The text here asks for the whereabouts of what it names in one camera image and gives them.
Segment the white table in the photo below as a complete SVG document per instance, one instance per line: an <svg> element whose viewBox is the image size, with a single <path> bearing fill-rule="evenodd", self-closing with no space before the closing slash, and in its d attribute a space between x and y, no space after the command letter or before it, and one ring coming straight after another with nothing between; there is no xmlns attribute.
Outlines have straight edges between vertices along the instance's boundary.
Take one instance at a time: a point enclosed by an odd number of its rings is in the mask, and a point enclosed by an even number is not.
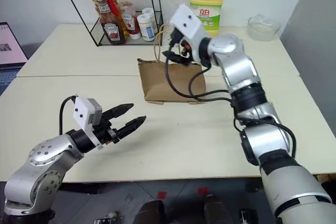
<svg viewBox="0 0 336 224"><path fill-rule="evenodd" d="M263 78L269 101L298 141L297 160L314 174L336 172L336 140L300 77ZM207 88L223 88L221 77L206 77ZM93 150L66 175L65 182L259 176L249 164L226 102L156 105L143 100L139 77L21 77L0 97L0 180L26 160L37 143L58 134L62 100L77 93L107 110L135 106L114 127L141 115L147 120L120 143ZM78 129L66 106L64 131Z"/></svg>
<svg viewBox="0 0 336 224"><path fill-rule="evenodd" d="M261 77L299 75L278 37L270 42L255 41L248 37L245 27L224 27L223 32L236 34L244 41L246 53ZM137 58L154 60L153 47L96 47L83 25L60 25L18 76L138 76ZM206 75L222 73L214 67Z"/></svg>

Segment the brown paper bag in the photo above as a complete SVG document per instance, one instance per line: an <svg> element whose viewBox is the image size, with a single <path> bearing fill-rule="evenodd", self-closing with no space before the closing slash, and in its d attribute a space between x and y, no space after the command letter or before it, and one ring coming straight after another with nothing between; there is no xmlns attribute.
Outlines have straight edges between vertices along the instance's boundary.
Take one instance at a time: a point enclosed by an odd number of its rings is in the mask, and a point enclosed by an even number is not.
<svg viewBox="0 0 336 224"><path fill-rule="evenodd" d="M185 98L176 94L169 86L164 74L164 63L154 60L138 59L139 72L142 82L142 89L146 101L149 102L196 102L195 99ZM202 67L196 64L184 66L181 64L169 64L169 76L174 86L180 92L189 94L188 84L191 78L198 72L202 71ZM203 74L197 77L192 85L194 94L204 93L205 80Z"/></svg>

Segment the laptop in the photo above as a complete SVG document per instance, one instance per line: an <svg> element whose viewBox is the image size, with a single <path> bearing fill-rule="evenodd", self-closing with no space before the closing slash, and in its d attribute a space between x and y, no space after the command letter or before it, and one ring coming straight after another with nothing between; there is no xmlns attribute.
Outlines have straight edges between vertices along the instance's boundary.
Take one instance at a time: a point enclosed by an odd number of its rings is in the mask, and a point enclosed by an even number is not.
<svg viewBox="0 0 336 224"><path fill-rule="evenodd" d="M14 80L27 57L7 22L0 22L0 94Z"/></svg>

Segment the laptop screen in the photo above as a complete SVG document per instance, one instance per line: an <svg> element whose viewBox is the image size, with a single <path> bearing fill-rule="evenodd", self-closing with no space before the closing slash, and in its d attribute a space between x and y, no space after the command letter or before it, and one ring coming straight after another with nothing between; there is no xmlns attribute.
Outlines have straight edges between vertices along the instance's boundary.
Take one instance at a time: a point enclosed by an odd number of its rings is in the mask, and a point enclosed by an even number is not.
<svg viewBox="0 0 336 224"><path fill-rule="evenodd" d="M27 58L6 22L0 23L0 65L24 64Z"/></svg>

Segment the red marking on floor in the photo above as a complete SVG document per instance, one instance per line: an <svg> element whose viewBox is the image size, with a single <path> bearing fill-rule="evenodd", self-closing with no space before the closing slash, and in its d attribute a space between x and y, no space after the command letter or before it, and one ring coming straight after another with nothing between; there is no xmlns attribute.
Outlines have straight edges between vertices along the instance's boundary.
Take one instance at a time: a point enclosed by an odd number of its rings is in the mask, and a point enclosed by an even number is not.
<svg viewBox="0 0 336 224"><path fill-rule="evenodd" d="M160 192L157 193L156 198L157 199L165 199L166 196L167 196L167 192L166 191L160 191Z"/></svg>
<svg viewBox="0 0 336 224"><path fill-rule="evenodd" d="M198 195L208 195L208 188L207 187L200 187L197 190Z"/></svg>

